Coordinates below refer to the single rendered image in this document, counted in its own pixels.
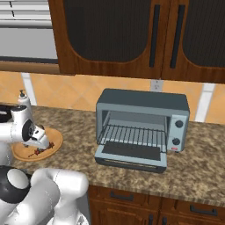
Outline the wooden base cupboard door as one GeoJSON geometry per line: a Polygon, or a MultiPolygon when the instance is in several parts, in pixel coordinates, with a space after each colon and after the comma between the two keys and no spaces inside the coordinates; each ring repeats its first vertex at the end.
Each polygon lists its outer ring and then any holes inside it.
{"type": "Polygon", "coordinates": [[[153,225],[157,221],[157,211],[100,200],[90,200],[90,210],[91,225],[149,225],[150,214],[154,216],[153,225]]]}
{"type": "Polygon", "coordinates": [[[163,217],[167,218],[167,225],[225,225],[224,221],[166,213],[160,213],[157,225],[162,225],[163,217]]]}

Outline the wooden drawer front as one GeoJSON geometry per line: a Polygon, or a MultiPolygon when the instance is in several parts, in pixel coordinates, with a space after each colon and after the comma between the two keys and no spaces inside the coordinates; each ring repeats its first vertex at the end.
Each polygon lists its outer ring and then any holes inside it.
{"type": "Polygon", "coordinates": [[[225,207],[210,206],[196,202],[163,198],[161,210],[168,214],[190,215],[191,217],[206,217],[211,220],[225,221],[225,207]],[[205,214],[196,214],[190,211],[190,205],[194,205],[198,209],[212,210],[215,208],[218,212],[217,216],[205,214]]]}
{"type": "Polygon", "coordinates": [[[89,188],[89,194],[90,197],[93,199],[99,199],[99,200],[109,200],[112,202],[119,202],[121,204],[132,204],[136,206],[142,206],[147,208],[158,208],[160,204],[160,197],[147,195],[143,193],[137,193],[137,192],[129,192],[124,190],[117,190],[107,187],[101,187],[96,185],[91,185],[89,188]],[[116,194],[119,195],[126,195],[129,194],[134,195],[134,201],[126,201],[126,200],[117,200],[110,197],[110,192],[113,191],[116,194]]]}

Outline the kebab skewer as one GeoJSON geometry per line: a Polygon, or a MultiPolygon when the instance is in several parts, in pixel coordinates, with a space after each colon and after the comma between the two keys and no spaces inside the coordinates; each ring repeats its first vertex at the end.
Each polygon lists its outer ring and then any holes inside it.
{"type": "Polygon", "coordinates": [[[34,156],[34,155],[39,155],[40,153],[42,153],[42,152],[44,152],[44,151],[46,151],[47,149],[52,149],[54,147],[54,143],[53,142],[50,142],[49,143],[49,146],[46,148],[46,149],[39,149],[39,148],[37,148],[36,150],[34,150],[34,152],[31,154],[31,155],[29,155],[28,157],[31,157],[31,156],[34,156]]]}

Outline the grey range hood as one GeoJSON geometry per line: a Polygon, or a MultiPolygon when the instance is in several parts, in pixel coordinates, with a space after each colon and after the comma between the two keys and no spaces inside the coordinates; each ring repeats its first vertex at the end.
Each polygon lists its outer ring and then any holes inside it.
{"type": "Polygon", "coordinates": [[[58,62],[48,0],[0,0],[0,60],[58,62]]]}

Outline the black hob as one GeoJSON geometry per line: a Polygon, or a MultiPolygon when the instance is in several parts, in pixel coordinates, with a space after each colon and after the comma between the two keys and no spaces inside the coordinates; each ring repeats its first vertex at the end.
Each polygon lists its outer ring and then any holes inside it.
{"type": "Polygon", "coordinates": [[[8,122],[11,116],[11,105],[0,105],[0,123],[8,122]]]}

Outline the white wall outlet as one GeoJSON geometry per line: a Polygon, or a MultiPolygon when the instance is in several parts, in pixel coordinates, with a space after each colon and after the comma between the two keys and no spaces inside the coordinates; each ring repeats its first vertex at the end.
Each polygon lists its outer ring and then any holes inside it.
{"type": "Polygon", "coordinates": [[[152,79],[150,81],[150,90],[155,92],[163,91],[163,80],[152,79]]]}

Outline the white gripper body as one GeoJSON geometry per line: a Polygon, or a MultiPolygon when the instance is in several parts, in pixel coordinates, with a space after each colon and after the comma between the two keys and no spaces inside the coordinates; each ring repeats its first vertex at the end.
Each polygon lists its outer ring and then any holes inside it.
{"type": "Polygon", "coordinates": [[[27,146],[33,146],[38,149],[46,149],[49,146],[49,140],[46,134],[38,133],[32,136],[27,142],[24,142],[27,146]]]}

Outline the toaster oven door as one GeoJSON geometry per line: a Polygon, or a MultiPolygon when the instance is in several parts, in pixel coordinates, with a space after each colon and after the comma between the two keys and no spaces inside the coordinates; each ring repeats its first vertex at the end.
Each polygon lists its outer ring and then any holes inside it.
{"type": "Polygon", "coordinates": [[[137,171],[164,173],[167,154],[159,147],[122,142],[100,144],[95,153],[97,163],[137,171]]]}

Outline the wooden cupboard door dark panel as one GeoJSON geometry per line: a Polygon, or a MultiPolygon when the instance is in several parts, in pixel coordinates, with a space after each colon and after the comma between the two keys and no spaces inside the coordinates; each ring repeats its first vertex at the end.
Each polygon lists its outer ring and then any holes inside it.
{"type": "Polygon", "coordinates": [[[161,76],[171,0],[48,0],[64,75],[161,76]],[[154,6],[160,4],[155,66],[149,66],[154,6]]]}
{"type": "Polygon", "coordinates": [[[171,0],[163,57],[163,80],[225,83],[225,0],[171,0]],[[178,6],[185,15],[176,68],[171,55],[178,6]]]}

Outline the round wooden plate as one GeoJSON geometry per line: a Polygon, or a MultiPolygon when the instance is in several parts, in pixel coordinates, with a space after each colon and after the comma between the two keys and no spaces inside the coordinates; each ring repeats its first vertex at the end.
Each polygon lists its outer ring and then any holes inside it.
{"type": "Polygon", "coordinates": [[[40,153],[37,156],[34,155],[31,157],[28,157],[37,148],[33,147],[33,146],[26,147],[22,143],[15,143],[15,144],[11,145],[12,153],[13,153],[14,157],[23,162],[37,162],[37,161],[40,161],[40,160],[50,157],[56,151],[58,151],[63,142],[62,134],[58,130],[50,128],[50,127],[47,127],[46,131],[47,131],[47,138],[49,139],[49,142],[54,143],[54,147],[52,149],[47,149],[46,151],[40,153]]]}

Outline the grey toaster oven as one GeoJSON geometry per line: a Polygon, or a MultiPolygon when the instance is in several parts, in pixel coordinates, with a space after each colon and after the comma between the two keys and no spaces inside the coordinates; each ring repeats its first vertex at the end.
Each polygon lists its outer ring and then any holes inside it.
{"type": "Polygon", "coordinates": [[[105,125],[122,125],[163,130],[166,133],[166,152],[180,152],[185,146],[190,116],[186,95],[105,89],[96,104],[96,137],[105,125]],[[182,120],[184,125],[176,127],[182,120]],[[172,140],[178,138],[179,145],[172,140]]]}

